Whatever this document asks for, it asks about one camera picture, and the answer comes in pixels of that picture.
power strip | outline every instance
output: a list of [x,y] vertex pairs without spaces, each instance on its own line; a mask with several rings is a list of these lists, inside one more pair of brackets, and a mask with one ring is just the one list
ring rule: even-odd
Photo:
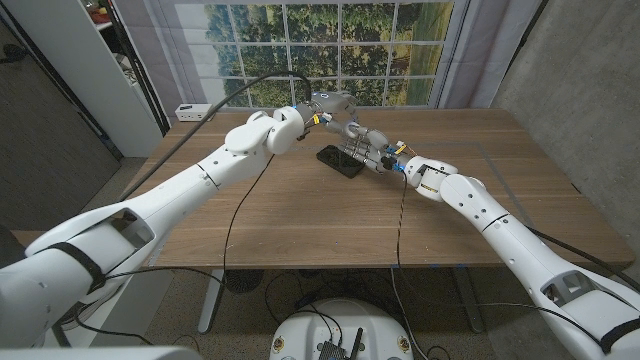
[[212,106],[212,104],[180,104],[176,109],[176,116],[180,121],[200,121]]

table leg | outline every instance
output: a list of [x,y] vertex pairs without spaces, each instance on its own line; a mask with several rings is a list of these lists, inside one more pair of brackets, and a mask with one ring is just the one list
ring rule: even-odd
[[480,315],[480,309],[474,305],[477,303],[477,300],[473,291],[473,284],[471,284],[471,278],[469,277],[469,271],[467,268],[459,267],[452,268],[451,272],[453,273],[453,278],[458,288],[460,300],[466,305],[465,310],[467,312],[467,318],[469,319],[469,327],[471,331],[479,334],[484,331],[484,323]]
[[[213,270],[211,275],[222,279],[224,272],[222,270]],[[217,304],[222,296],[224,288],[214,279],[209,280],[209,286],[207,287],[207,295],[204,298],[204,304],[202,305],[202,313],[200,314],[200,322],[198,323],[198,333],[204,335],[211,331],[213,325],[213,317],[217,311]]]

wall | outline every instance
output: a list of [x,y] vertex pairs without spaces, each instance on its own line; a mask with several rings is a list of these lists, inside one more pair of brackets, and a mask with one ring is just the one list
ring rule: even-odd
[[51,65],[127,157],[162,140],[79,0],[3,0]]
[[[639,51],[637,1],[552,0],[492,104],[513,113],[636,256]],[[636,279],[637,263],[627,270]]]

smartphone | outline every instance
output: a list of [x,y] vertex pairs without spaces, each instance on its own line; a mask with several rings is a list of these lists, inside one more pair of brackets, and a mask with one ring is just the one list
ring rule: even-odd
[[364,167],[363,163],[333,145],[320,150],[316,157],[349,179],[353,179]]

wire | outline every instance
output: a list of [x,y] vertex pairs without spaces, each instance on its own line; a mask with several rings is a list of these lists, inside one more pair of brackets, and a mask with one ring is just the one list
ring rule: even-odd
[[402,215],[404,214],[404,198],[407,195],[407,175],[404,173],[402,174],[404,175],[404,188],[402,189],[402,200],[400,201],[400,218],[398,220],[398,240],[396,241],[396,257],[398,258],[398,267],[400,267],[400,231],[402,230]]
[[[447,355],[447,360],[451,360],[451,355],[449,355],[449,352],[447,351],[447,349],[443,348],[440,345],[433,345],[432,347],[430,347],[429,350],[427,350],[427,357],[429,357],[429,354],[431,354],[431,352],[436,349],[442,350]],[[440,360],[440,359],[433,357],[431,358],[431,360]]]
[[151,343],[151,341],[147,340],[142,335],[123,333],[123,332],[118,332],[118,331],[102,330],[102,329],[94,328],[92,326],[89,326],[89,325],[83,323],[82,321],[80,321],[80,312],[82,311],[82,309],[84,309],[84,307],[79,307],[78,310],[73,313],[73,319],[76,321],[76,323],[78,323],[78,325],[80,325],[80,327],[83,327],[83,328],[85,328],[87,330],[91,330],[91,331],[96,332],[98,334],[135,337],[135,338],[138,338],[138,339],[142,340],[147,345],[153,345],[153,343]]
[[131,196],[131,194],[133,194],[140,187],[140,185],[142,185],[145,181],[147,181],[151,177],[151,175],[153,175],[162,166],[162,164],[164,164],[171,156],[173,156],[173,154],[175,154],[176,151],[178,151],[178,149],[180,149],[180,147],[182,147],[182,145],[184,145],[187,142],[187,140],[189,140],[191,138],[191,136],[193,136],[193,134],[195,134],[196,131],[198,131],[198,129],[200,129],[202,127],[202,125],[204,125],[207,121],[209,121],[211,118],[213,118],[213,116],[218,112],[218,110],[220,110],[220,108],[222,108],[234,96],[240,94],[241,92],[245,91],[246,89],[252,87],[253,85],[259,83],[260,81],[262,81],[262,80],[264,80],[264,79],[266,79],[268,77],[272,77],[272,76],[275,76],[275,75],[282,75],[282,74],[293,75],[293,76],[297,76],[300,79],[302,79],[304,81],[305,87],[306,87],[306,89],[305,89],[305,98],[308,101],[311,100],[311,82],[304,75],[302,75],[302,74],[300,74],[298,72],[295,72],[295,71],[289,71],[289,70],[274,71],[274,72],[262,75],[262,76],[258,77],[257,79],[249,81],[248,83],[246,83],[245,85],[241,86],[236,91],[231,93],[231,95],[229,95],[226,98],[224,98],[222,101],[220,101],[216,106],[211,108],[209,111],[207,111],[207,113],[202,117],[202,120],[200,120],[194,127],[192,127],[191,130],[189,130],[189,132],[187,132],[182,137],[182,139],[180,139],[175,145],[173,145],[173,147],[169,151],[167,151],[160,158],[160,160],[158,160],[158,162],[155,163],[153,165],[153,167],[151,167],[151,169],[149,169],[149,171],[147,171],[140,179],[138,179],[138,181],[136,181],[135,184],[133,184],[129,189],[127,189],[127,191],[125,191],[118,198],[118,201],[124,201],[129,196]]
[[194,337],[193,337],[193,336],[191,336],[191,335],[187,335],[187,334],[180,335],[180,336],[178,336],[178,338],[177,338],[177,339],[175,339],[175,340],[171,343],[171,345],[175,345],[175,344],[176,344],[180,339],[183,339],[183,338],[186,338],[186,337],[188,337],[188,338],[190,338],[191,340],[193,340],[193,342],[196,344],[196,351],[197,351],[197,352],[198,352],[198,354],[199,354],[199,353],[200,353],[200,344],[198,344],[198,340],[196,340],[196,338],[194,338]]
[[191,272],[195,272],[198,273],[200,275],[204,275],[207,276],[217,282],[219,282],[220,284],[222,284],[222,281],[220,279],[218,279],[217,277],[202,271],[202,270],[198,270],[198,269],[192,269],[192,268],[188,268],[188,267],[184,267],[184,266],[166,266],[166,267],[158,267],[158,268],[150,268],[150,269],[140,269],[140,270],[134,270],[134,271],[127,271],[127,272],[123,272],[123,273],[119,273],[119,274],[114,274],[114,275],[107,275],[104,278],[104,281],[107,281],[109,279],[113,279],[113,278],[117,278],[117,277],[121,277],[121,276],[127,276],[127,275],[134,275],[134,274],[141,274],[141,273],[145,273],[145,272],[152,272],[152,271],[162,271],[162,270],[183,270],[183,271],[191,271]]
[[275,155],[271,155],[271,158],[269,158],[269,161],[267,161],[267,165],[265,165],[264,169],[262,169],[262,171],[260,172],[260,175],[258,175],[258,177],[256,178],[256,181],[253,182],[253,185],[251,185],[251,187],[249,188],[249,191],[247,191],[247,193],[244,194],[244,197],[242,198],[242,200],[240,200],[240,203],[236,207],[236,211],[233,212],[233,216],[231,217],[231,223],[229,224],[229,230],[227,231],[227,238],[224,241],[224,253],[222,254],[222,274],[225,274],[227,271],[227,247],[229,245],[231,228],[233,227],[233,222],[236,219],[236,215],[238,215],[238,211],[240,210],[240,206],[242,206],[242,203],[244,203],[244,200],[247,198],[247,196],[249,196],[249,194],[251,194],[251,190],[253,190],[253,188],[256,187],[256,184],[258,184],[258,181],[260,181],[262,174],[264,174],[264,172],[267,171],[267,168],[269,167],[269,164],[271,164],[271,160],[273,160],[274,156]]
[[407,324],[407,331],[409,332],[409,337],[411,337],[411,341],[416,346],[416,350],[418,350],[418,353],[422,355],[422,358],[424,358],[424,360],[429,360],[429,358],[422,351],[422,349],[420,348],[420,345],[418,345],[418,342],[413,336],[413,331],[411,330],[409,319],[407,319],[407,315],[404,312],[404,306],[402,305],[402,300],[400,300],[400,295],[398,295],[398,290],[396,289],[396,278],[393,274],[393,268],[391,268],[391,283],[393,284],[393,293],[396,295],[396,299],[398,300],[398,304],[400,305],[400,309],[402,310],[402,318],[404,319],[404,323]]
[[[269,311],[269,314],[271,315],[273,320],[275,320],[275,322],[278,324],[278,326],[280,326],[280,324],[282,324],[282,322],[280,320],[278,320],[278,318],[275,316],[275,314],[271,310],[271,306],[269,305],[269,299],[268,299],[268,291],[269,291],[269,288],[271,287],[271,284],[273,284],[274,281],[276,281],[278,278],[280,278],[280,277],[282,277],[284,275],[292,275],[292,276],[294,276],[296,278],[296,280],[298,281],[298,287],[300,289],[300,296],[302,296],[302,297],[305,296],[304,291],[302,290],[302,283],[300,282],[300,278],[296,274],[294,274],[292,272],[289,272],[289,271],[283,272],[283,273],[279,274],[278,276],[274,277],[273,279],[271,279],[271,281],[269,281],[269,284],[267,284],[267,287],[264,290],[264,303],[267,306],[267,310]],[[327,329],[329,329],[329,342],[333,344],[333,332],[331,331],[331,326],[329,326],[329,323],[324,318],[325,314],[319,312],[318,309],[313,304],[309,304],[309,305],[313,308],[313,310],[318,315],[320,315],[320,318],[322,318],[322,321],[324,321],[325,325],[327,325]],[[342,342],[342,331],[340,332],[340,335],[341,336],[340,336],[340,340],[338,342],[338,346],[340,346],[340,343]]]
[[538,231],[532,227],[527,226],[527,229],[529,229],[529,231],[531,231],[534,235],[541,237],[547,241],[550,241],[562,248],[565,248],[569,251],[571,251],[574,254],[580,255],[583,258],[591,261],[592,263],[596,264],[596,265],[600,265],[602,268],[608,270],[609,272],[611,272],[614,275],[617,275],[620,279],[624,280],[627,284],[629,284],[631,287],[633,287],[637,292],[640,292],[640,284],[638,284],[638,282],[636,282],[635,280],[633,280],[631,277],[629,277],[628,275],[626,275],[625,273],[623,273],[622,271],[619,271],[617,269],[615,269],[613,266],[607,264],[605,261],[598,259],[597,257],[582,251],[580,249],[574,248],[573,246],[564,243],[552,236],[549,236],[541,231]]
[[292,316],[294,314],[299,314],[299,313],[312,313],[312,314],[317,314],[320,317],[326,316],[329,320],[333,321],[336,324],[336,326],[338,327],[338,331],[340,332],[340,340],[338,340],[338,347],[340,347],[342,345],[342,328],[340,327],[340,324],[338,324],[338,322],[334,318],[332,318],[331,316],[329,316],[329,315],[327,315],[325,313],[321,313],[321,312],[315,311],[315,310],[298,310],[298,311],[294,312],[293,314],[287,316],[287,319],[290,316]]

